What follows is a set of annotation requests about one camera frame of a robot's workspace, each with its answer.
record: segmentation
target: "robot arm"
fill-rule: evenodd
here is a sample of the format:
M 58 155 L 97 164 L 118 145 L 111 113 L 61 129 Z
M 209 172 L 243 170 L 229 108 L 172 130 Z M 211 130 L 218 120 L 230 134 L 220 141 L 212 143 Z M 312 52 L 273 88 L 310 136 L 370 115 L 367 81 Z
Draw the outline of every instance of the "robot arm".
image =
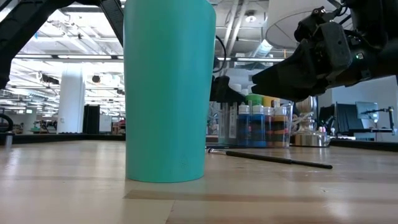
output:
M 0 89 L 9 81 L 11 61 L 57 9 L 75 0 L 20 0 L 0 23 Z M 123 45 L 123 10 L 120 0 L 77 0 L 102 8 L 116 37 Z
M 336 86 L 398 75 L 397 0 L 345 0 L 336 11 L 323 7 L 300 21 L 294 54 L 253 76 L 254 93 L 300 101 Z M 333 22 L 344 7 L 354 30 Z

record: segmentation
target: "black robotic arm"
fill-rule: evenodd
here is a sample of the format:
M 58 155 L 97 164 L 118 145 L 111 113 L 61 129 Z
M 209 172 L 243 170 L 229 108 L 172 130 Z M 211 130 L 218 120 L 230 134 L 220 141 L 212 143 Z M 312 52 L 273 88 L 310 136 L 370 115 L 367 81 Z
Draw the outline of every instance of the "black robotic arm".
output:
M 398 75 L 398 1 L 343 0 L 336 11 L 323 7 L 300 21 L 294 54 L 253 76 L 254 93 L 300 101 L 336 86 Z M 353 30 L 334 18 L 351 10 Z

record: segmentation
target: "ceiling light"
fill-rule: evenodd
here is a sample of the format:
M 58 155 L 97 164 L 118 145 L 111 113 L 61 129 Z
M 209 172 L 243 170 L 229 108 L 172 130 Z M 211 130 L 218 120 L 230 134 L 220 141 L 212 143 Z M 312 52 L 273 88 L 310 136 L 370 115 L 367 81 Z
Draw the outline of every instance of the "ceiling light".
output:
M 223 57 L 220 57 L 220 58 L 217 58 L 217 59 L 220 60 L 220 61 L 223 61 L 223 60 L 224 60 Z M 226 61 L 226 62 L 229 62 L 229 61 L 231 61 L 231 58 L 226 58 L 225 61 Z
M 0 100 L 0 103 L 2 103 L 2 104 L 13 104 L 13 102 L 10 101 L 10 100 Z
M 4 107 L 4 109 L 7 109 L 7 110 L 24 110 L 24 109 L 26 109 L 26 107 L 24 107 L 24 106 L 6 106 L 6 107 Z
M 111 56 L 107 55 L 59 55 L 58 57 L 62 59 L 112 59 Z
M 36 55 L 36 54 L 18 54 L 15 56 L 15 58 L 37 58 L 37 59 L 41 59 L 41 58 L 52 58 L 51 55 Z
M 237 58 L 237 62 L 282 62 L 282 58 Z
M 247 16 L 246 22 L 255 22 L 257 18 L 255 16 Z
M 255 11 L 254 10 L 248 10 L 244 14 L 246 16 L 246 22 L 255 22 L 257 18 L 255 17 Z
M 30 89 L 30 90 L 44 90 L 47 89 L 46 86 L 7 86 L 7 88 L 17 88 L 17 89 Z
M 29 104 L 32 104 L 32 105 L 43 105 L 42 103 L 36 103 L 36 102 L 29 102 Z
M 97 6 L 90 6 L 90 5 L 82 5 L 82 4 L 71 4 L 68 7 L 87 7 L 87 8 L 96 8 Z

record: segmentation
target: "table surface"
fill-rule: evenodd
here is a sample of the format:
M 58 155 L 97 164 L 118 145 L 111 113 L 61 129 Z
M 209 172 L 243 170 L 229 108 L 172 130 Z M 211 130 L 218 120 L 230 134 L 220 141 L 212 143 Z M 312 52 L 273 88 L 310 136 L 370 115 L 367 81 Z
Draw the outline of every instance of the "table surface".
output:
M 0 149 L 0 223 L 398 223 L 398 154 L 245 149 L 333 170 L 206 155 L 202 179 L 124 179 L 124 142 Z

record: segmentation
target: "brush handle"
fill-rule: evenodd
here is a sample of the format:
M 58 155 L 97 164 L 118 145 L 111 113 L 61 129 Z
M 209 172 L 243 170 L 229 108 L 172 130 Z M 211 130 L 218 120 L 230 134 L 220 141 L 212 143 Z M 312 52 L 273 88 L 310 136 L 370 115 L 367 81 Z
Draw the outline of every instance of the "brush handle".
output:
M 277 162 L 277 163 L 281 163 L 281 164 L 291 164 L 292 163 L 292 160 L 290 160 L 290 159 L 276 158 L 276 157 L 270 157 L 270 156 L 260 156 L 260 155 L 242 153 L 242 152 L 226 151 L 225 154 L 227 156 L 234 156 L 234 157 L 240 157 L 240 158 L 246 158 L 246 159 L 255 159 L 255 160 L 260 160 L 260 161 L 268 161 L 268 162 Z
M 308 167 L 316 167 L 322 169 L 333 169 L 332 165 L 328 164 L 319 164 L 315 162 L 305 162 L 305 161 L 294 161 L 292 160 L 292 164 L 301 165 L 301 166 L 308 166 Z
M 255 159 L 255 160 L 260 160 L 260 161 L 267 161 L 267 162 L 277 162 L 281 164 L 296 164 L 296 165 L 301 165 L 301 166 L 308 166 L 308 167 L 316 167 L 316 168 L 322 168 L 322 169 L 332 169 L 332 165 L 328 164 L 319 164 L 315 162 L 305 162 L 305 161 L 295 161 L 291 159 L 284 159 L 284 158 L 278 158 L 278 157 L 271 157 L 271 156 L 260 156 L 260 155 L 254 155 L 254 154 L 247 154 L 243 152 L 233 152 L 233 151 L 226 151 L 225 154 L 227 156 L 233 156 L 233 157 L 240 157 L 240 158 L 246 158 L 246 159 Z

